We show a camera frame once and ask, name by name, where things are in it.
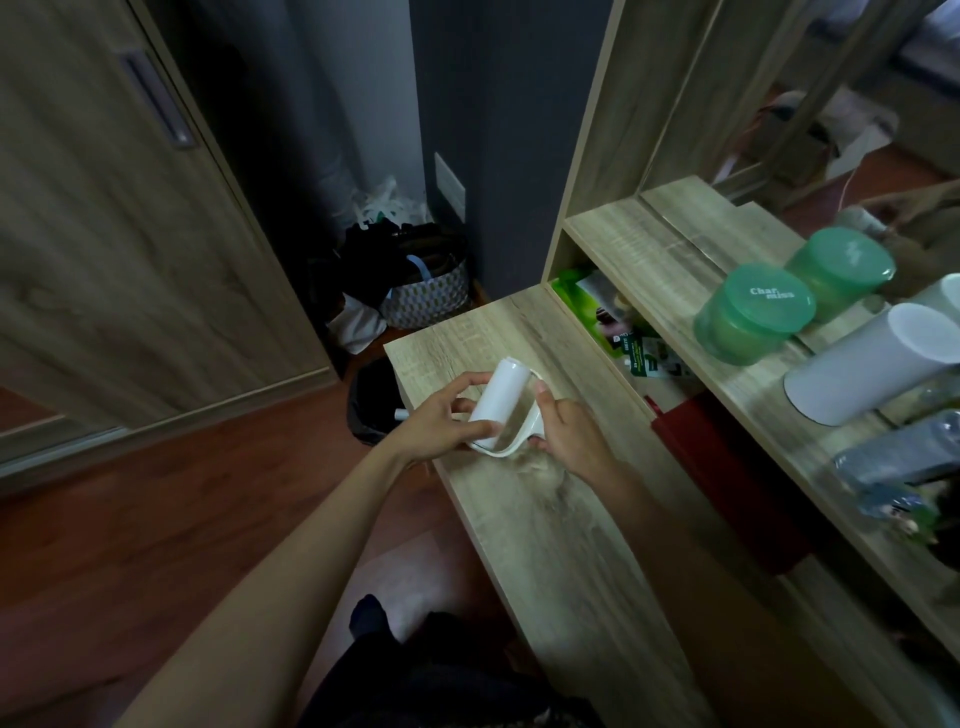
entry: red item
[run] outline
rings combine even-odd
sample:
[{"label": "red item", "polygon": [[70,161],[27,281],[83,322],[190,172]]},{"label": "red item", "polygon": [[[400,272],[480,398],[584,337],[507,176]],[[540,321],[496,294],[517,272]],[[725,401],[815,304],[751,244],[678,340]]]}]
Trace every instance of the red item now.
[{"label": "red item", "polygon": [[764,569],[786,573],[813,551],[801,524],[819,526],[823,516],[714,395],[652,427]]}]

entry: wardrobe door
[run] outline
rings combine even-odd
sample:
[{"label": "wardrobe door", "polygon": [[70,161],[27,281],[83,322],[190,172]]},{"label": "wardrobe door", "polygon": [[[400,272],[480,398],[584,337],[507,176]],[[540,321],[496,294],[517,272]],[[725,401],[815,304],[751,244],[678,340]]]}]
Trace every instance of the wardrobe door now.
[{"label": "wardrobe door", "polygon": [[122,0],[0,4],[0,386],[136,427],[328,366]]}]

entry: hand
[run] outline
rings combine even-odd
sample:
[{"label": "hand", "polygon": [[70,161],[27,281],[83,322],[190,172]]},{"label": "hand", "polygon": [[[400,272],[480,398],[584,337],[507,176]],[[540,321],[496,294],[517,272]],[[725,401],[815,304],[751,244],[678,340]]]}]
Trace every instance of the hand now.
[{"label": "hand", "polygon": [[463,443],[483,440],[500,433],[503,425],[490,420],[464,422],[451,416],[470,413],[477,403],[459,397],[472,384],[486,384],[492,372],[464,372],[423,401],[410,418],[384,439],[407,462],[431,460]]},{"label": "hand", "polygon": [[530,444],[551,453],[591,487],[615,472],[617,460],[589,410],[578,401],[554,400],[542,381],[536,389],[546,440],[534,436]]}]

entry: wall plate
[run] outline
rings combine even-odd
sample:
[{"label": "wall plate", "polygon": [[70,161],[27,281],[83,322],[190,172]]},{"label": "wall plate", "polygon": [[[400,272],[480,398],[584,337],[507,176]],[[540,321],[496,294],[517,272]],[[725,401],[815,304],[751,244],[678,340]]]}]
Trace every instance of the wall plate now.
[{"label": "wall plate", "polygon": [[450,203],[461,222],[465,223],[467,221],[467,190],[460,184],[457,176],[450,171],[444,158],[436,152],[433,153],[433,166],[437,171],[437,188],[440,194]]}]

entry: green plastic container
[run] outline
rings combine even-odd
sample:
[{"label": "green plastic container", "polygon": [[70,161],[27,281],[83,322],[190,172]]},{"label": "green plastic container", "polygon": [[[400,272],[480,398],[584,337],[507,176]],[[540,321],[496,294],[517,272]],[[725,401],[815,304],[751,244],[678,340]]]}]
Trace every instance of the green plastic container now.
[{"label": "green plastic container", "polygon": [[825,324],[897,272],[894,259],[875,240],[848,228],[814,232],[784,266],[817,300],[813,320]]},{"label": "green plastic container", "polygon": [[804,282],[781,268],[748,263],[733,271],[697,314],[693,332],[720,361],[756,364],[813,319]]}]

